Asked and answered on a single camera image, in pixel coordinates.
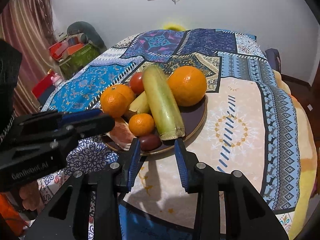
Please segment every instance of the curtain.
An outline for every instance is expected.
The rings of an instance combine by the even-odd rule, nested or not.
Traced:
[[[10,0],[0,15],[0,37],[23,54],[13,95],[17,116],[38,112],[39,102],[31,90],[49,69],[61,74],[48,51],[54,40],[50,38],[50,26],[44,29],[48,11],[43,7],[48,4],[42,5],[39,0]],[[52,28],[52,17],[49,25]]]
[[[39,23],[39,29],[42,31],[43,36],[47,39],[48,43],[51,45],[56,43],[53,34],[52,26],[52,9],[51,0],[36,0],[35,10],[37,13],[35,17],[38,19],[36,22]]]

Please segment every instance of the table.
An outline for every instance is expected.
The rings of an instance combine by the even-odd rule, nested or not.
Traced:
[[[205,74],[207,119],[187,150],[221,172],[241,170],[290,239],[294,238],[303,226],[315,181],[316,149],[305,112],[290,96],[280,74],[271,69],[255,36],[218,29],[133,35],[62,83],[43,111],[100,107],[106,87],[126,82],[150,62],[158,63],[167,74],[183,65]],[[197,196],[184,192],[174,158],[170,153],[149,156],[132,191],[120,201],[124,239],[191,239]],[[74,171],[98,171],[116,159],[117,154],[98,136],[79,141],[65,169],[39,180],[44,202]],[[93,219],[94,195],[89,239],[93,238]],[[223,221],[221,233],[223,238]]]

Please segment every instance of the metal screw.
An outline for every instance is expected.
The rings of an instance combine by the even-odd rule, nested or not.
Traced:
[[[119,163],[111,163],[111,164],[110,164],[110,168],[112,168],[112,169],[119,168],[119,166],[120,166]]]
[[[74,173],[73,173],[73,176],[74,177],[76,177],[76,178],[79,178],[79,177],[81,177],[82,176],[82,171],[75,171]]]
[[[237,178],[240,178],[242,176],[242,172],[241,171],[234,171],[233,175]]]
[[[53,142],[51,142],[50,143],[50,147],[52,148],[52,149],[54,149],[54,148],[57,148],[59,146],[59,143],[58,142],[56,142],[56,140],[54,139],[54,141]]]
[[[198,169],[204,169],[205,168],[205,163],[197,163],[196,164]]]
[[[72,124],[69,124],[69,125],[67,125],[66,126],[66,129],[69,131],[69,130],[72,130],[74,127],[73,127],[73,125]]]

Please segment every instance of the orange fabric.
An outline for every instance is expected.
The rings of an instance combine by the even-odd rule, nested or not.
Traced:
[[[68,55],[74,54],[76,51],[81,49],[83,46],[84,46],[84,44],[80,43],[80,44],[73,45],[73,46],[67,48]]]
[[[10,205],[7,198],[0,194],[0,214],[10,226],[16,236],[20,236],[23,232],[23,227],[27,223],[19,216],[19,214]]]
[[[297,100],[293,95],[290,95],[290,94],[289,94],[289,96],[290,96],[292,99]]]

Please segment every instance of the tangerine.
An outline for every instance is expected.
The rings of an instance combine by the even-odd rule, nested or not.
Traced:
[[[133,91],[130,87],[123,84],[108,87],[100,97],[100,104],[103,112],[109,114],[113,118],[124,115],[133,101]]]
[[[155,128],[155,121],[150,114],[135,114],[129,120],[129,130],[135,136],[150,134]]]
[[[168,79],[178,106],[193,106],[207,91],[207,80],[201,70],[192,66],[177,68]]]

